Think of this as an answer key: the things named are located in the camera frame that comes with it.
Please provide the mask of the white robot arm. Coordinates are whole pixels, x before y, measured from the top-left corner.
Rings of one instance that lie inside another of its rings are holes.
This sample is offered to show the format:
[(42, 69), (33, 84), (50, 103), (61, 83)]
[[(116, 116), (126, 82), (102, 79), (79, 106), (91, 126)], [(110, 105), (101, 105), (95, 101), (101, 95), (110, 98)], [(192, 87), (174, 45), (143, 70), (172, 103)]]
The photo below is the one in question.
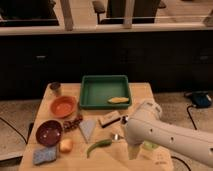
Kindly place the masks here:
[(141, 102), (124, 126), (127, 143), (152, 142), (213, 168), (213, 133), (171, 125), (161, 121), (161, 116), (155, 101)]

